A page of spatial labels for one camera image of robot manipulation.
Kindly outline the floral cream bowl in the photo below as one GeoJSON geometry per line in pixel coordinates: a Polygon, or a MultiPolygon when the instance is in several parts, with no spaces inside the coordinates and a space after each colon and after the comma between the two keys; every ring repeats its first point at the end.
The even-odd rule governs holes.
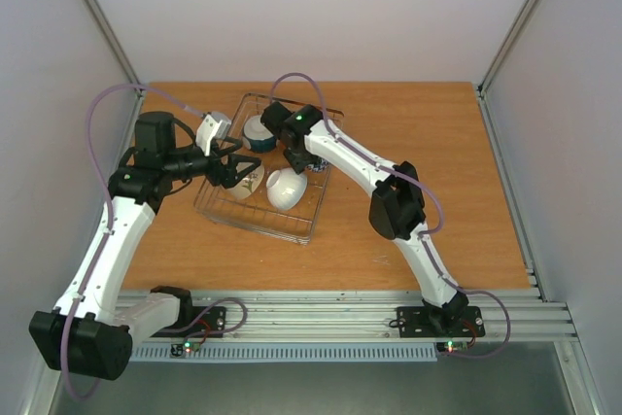
{"type": "Polygon", "coordinates": [[[236,200],[244,200],[250,197],[260,187],[265,174],[265,169],[260,163],[257,168],[247,174],[237,185],[225,191],[236,200]]]}

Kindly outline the teal and white bowl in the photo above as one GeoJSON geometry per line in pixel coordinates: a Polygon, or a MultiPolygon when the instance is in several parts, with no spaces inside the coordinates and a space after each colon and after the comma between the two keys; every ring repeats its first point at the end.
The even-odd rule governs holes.
{"type": "Polygon", "coordinates": [[[257,154],[264,154],[276,148],[276,137],[261,123],[260,116],[249,117],[242,129],[244,147],[257,154]]]}

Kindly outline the red patterned small dish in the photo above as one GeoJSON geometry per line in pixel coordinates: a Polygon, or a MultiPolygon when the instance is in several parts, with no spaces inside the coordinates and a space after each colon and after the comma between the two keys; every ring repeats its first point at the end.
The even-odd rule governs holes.
{"type": "Polygon", "coordinates": [[[306,166],[310,173],[320,174],[329,168],[329,162],[321,157],[317,157],[313,162],[306,166]]]}

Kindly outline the chrome wire dish rack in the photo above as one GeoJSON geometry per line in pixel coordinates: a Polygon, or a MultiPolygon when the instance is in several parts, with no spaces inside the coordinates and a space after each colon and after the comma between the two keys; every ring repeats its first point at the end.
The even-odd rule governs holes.
{"type": "Polygon", "coordinates": [[[269,103],[264,94],[245,94],[229,131],[230,137],[243,142],[241,155],[261,160],[259,168],[231,189],[204,182],[194,208],[216,223],[305,245],[319,217],[330,168],[319,161],[297,175],[285,158],[281,143],[268,152],[259,152],[259,147],[268,141],[268,132],[259,124],[259,117],[269,103]]]}

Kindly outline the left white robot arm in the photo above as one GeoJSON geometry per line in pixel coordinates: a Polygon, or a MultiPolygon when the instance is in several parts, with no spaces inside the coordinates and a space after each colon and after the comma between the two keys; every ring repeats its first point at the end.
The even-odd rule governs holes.
{"type": "Polygon", "coordinates": [[[117,300],[127,269],[173,185],[203,177],[232,188],[260,161],[240,154],[229,137],[230,119],[207,113],[191,130],[168,112],[148,112],[135,123],[134,144],[122,155],[105,187],[100,226],[65,293],[49,311],[37,311],[29,333],[52,370],[116,380],[134,347],[153,336],[224,333],[214,312],[203,319],[188,290],[157,286],[138,304],[118,313],[117,300]]]}

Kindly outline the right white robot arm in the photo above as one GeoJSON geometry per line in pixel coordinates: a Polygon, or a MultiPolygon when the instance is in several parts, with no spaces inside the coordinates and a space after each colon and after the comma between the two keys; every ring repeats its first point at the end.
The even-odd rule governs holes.
{"type": "Polygon", "coordinates": [[[432,333],[447,335],[459,327],[468,298],[458,290],[432,243],[415,167],[374,154],[312,105],[293,112],[273,101],[262,111],[260,121],[284,145],[284,155],[295,171],[322,159],[365,191],[370,197],[368,220],[377,234],[396,244],[408,263],[432,333]]]}

